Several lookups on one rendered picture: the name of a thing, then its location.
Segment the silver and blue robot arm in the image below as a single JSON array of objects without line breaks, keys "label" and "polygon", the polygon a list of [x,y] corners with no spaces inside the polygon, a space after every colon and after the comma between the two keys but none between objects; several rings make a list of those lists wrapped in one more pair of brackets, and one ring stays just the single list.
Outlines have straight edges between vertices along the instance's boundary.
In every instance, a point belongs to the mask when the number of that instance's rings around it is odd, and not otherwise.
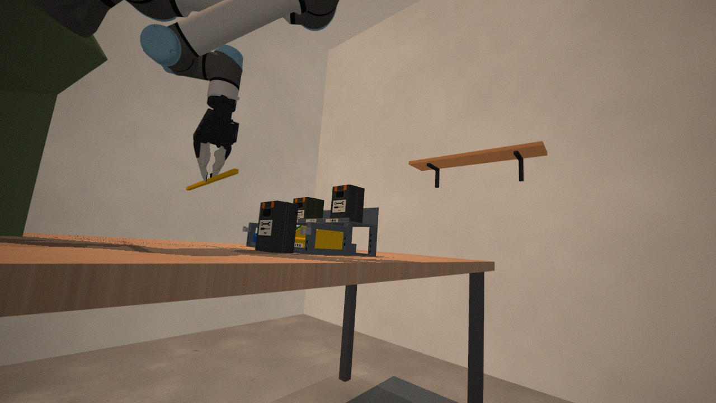
[{"label": "silver and blue robot arm", "polygon": [[[47,15],[83,38],[96,33],[109,9],[122,1],[33,0]],[[166,72],[210,80],[207,97],[225,95],[235,99],[235,104],[239,100],[243,57],[227,43],[282,17],[289,25],[324,30],[333,20],[338,4],[338,0],[126,1],[152,20],[186,17],[169,26],[146,26],[140,34],[143,51]],[[189,16],[191,11],[198,13]]]}]

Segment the grey metal shelf rack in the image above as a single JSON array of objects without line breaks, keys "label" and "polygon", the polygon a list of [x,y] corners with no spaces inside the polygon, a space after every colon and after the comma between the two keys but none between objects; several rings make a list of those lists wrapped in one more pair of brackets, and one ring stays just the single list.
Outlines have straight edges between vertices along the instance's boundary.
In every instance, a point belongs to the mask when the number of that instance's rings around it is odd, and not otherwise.
[{"label": "grey metal shelf rack", "polygon": [[[301,234],[306,235],[305,247],[294,247],[294,252],[308,255],[345,255],[345,256],[376,256],[376,243],[378,242],[378,214],[379,208],[364,208],[362,223],[351,222],[350,218],[330,218],[331,210],[324,210],[323,218],[297,219],[296,225],[301,227]],[[360,225],[361,224],[361,225]],[[248,232],[248,247],[255,247],[253,242],[258,223],[249,223],[243,226],[243,232]],[[369,227],[368,254],[356,252],[356,244],[351,244],[353,227]],[[317,229],[343,232],[342,250],[315,249],[315,231]]]}]

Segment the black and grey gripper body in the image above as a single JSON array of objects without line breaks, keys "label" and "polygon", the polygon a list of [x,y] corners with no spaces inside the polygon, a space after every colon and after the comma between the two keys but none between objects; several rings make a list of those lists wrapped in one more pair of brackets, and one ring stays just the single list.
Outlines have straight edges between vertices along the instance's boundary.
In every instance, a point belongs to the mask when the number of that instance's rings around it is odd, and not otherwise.
[{"label": "black and grey gripper body", "polygon": [[211,113],[204,119],[204,124],[200,124],[200,135],[206,142],[216,145],[217,148],[222,145],[231,146],[236,142],[239,123],[231,119],[231,114],[235,112],[236,108],[235,102],[235,99],[228,99],[225,95],[210,95],[208,97],[207,104],[213,108],[213,114]]}]

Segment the yellow bar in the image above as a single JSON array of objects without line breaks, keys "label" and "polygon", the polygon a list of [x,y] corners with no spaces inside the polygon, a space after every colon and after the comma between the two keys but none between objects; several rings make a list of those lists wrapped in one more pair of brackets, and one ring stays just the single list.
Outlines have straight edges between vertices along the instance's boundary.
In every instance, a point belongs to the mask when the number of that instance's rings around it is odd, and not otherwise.
[{"label": "yellow bar", "polygon": [[212,183],[212,182],[216,182],[216,181],[218,181],[218,180],[222,180],[222,179],[224,179],[224,178],[226,178],[226,177],[230,177],[230,176],[236,175],[236,174],[238,174],[238,171],[239,171],[238,169],[234,168],[234,169],[232,169],[232,170],[223,172],[222,174],[219,174],[219,175],[210,177],[209,179],[207,179],[206,182],[205,182],[205,181],[200,181],[200,182],[197,182],[197,183],[194,184],[194,185],[190,185],[190,186],[186,187],[186,190],[189,190],[189,191],[190,191],[190,190],[193,190],[193,189],[195,189],[195,188],[197,188],[197,187],[201,187],[201,186],[210,184],[210,183]]}]

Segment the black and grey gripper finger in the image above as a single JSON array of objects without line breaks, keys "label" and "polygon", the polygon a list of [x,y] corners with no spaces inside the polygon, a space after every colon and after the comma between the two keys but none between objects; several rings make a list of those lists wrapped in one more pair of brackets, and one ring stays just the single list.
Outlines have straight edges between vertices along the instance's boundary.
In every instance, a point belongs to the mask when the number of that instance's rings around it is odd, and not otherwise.
[{"label": "black and grey gripper finger", "polygon": [[[223,149],[224,149],[224,152],[223,152]],[[215,163],[213,164],[213,171],[211,172],[210,177],[218,175],[220,170],[222,170],[224,162],[225,162],[226,158],[228,158],[230,153],[231,153],[231,146],[229,146],[229,145],[226,145],[226,146],[222,145],[222,147],[220,147],[218,150],[216,150],[214,152],[213,156],[215,157]]]},{"label": "black and grey gripper finger", "polygon": [[[195,157],[197,158],[197,162],[199,163],[200,173],[202,175],[202,178],[204,178],[204,181],[207,181],[207,175],[208,172],[206,170],[207,164],[210,161],[210,143],[204,140],[204,138],[200,135],[200,131],[195,131],[195,138],[194,138],[194,150],[195,150]],[[209,151],[208,151],[209,150]]]}]

